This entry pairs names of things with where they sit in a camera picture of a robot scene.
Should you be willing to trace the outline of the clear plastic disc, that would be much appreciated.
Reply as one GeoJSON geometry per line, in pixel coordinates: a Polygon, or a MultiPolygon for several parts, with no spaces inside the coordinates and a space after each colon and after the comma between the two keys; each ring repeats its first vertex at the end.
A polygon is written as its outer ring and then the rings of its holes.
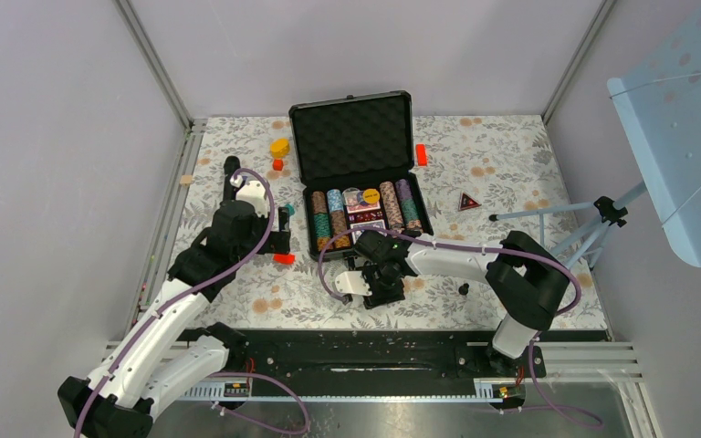
{"type": "Polygon", "coordinates": [[[357,188],[348,188],[342,192],[343,202],[349,211],[355,211],[359,206],[357,201],[357,188]]]}

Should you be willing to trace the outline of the blue playing card deck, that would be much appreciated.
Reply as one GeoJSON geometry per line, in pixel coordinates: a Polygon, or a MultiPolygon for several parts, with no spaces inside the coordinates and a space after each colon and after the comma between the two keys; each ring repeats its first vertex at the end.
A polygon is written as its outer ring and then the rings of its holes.
{"type": "Polygon", "coordinates": [[[363,227],[374,227],[374,228],[380,228],[380,229],[385,229],[386,228],[386,223],[383,219],[379,220],[374,220],[374,221],[368,221],[368,222],[362,222],[362,223],[354,223],[350,226],[353,230],[356,229],[361,229],[363,227]]]}

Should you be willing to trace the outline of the black poker chip case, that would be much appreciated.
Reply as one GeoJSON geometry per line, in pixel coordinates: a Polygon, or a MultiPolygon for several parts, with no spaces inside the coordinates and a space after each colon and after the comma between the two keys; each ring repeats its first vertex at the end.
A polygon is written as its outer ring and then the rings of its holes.
{"type": "Polygon", "coordinates": [[[298,159],[299,180],[308,221],[309,255],[320,249],[312,194],[330,189],[367,189],[380,183],[408,181],[422,231],[432,234],[429,214],[413,173],[412,96],[395,90],[299,103],[288,111],[298,159]]]}

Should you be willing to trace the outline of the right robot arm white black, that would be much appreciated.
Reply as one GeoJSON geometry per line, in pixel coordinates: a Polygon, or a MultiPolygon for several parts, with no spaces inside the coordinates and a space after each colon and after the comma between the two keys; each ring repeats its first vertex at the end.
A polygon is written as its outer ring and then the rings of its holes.
{"type": "Polygon", "coordinates": [[[403,298],[406,277],[449,276],[486,284],[507,314],[487,351],[488,367],[508,376],[523,363],[528,344],[551,327],[570,283],[564,265],[532,237],[512,231],[497,244],[468,244],[432,235],[363,231],[353,247],[368,262],[336,276],[343,295],[375,308],[403,298]]]}

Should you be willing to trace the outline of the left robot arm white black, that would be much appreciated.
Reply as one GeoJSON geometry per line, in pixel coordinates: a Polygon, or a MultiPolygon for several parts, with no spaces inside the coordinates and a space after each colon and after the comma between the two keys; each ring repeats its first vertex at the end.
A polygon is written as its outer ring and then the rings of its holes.
{"type": "Polygon", "coordinates": [[[202,328],[194,346],[164,355],[236,272],[255,255],[289,252],[289,212],[225,200],[210,226],[170,267],[158,295],[120,345],[84,378],[68,377],[58,398],[77,437],[145,437],[158,416],[204,378],[234,375],[249,360],[246,337],[224,323],[202,328]]]}

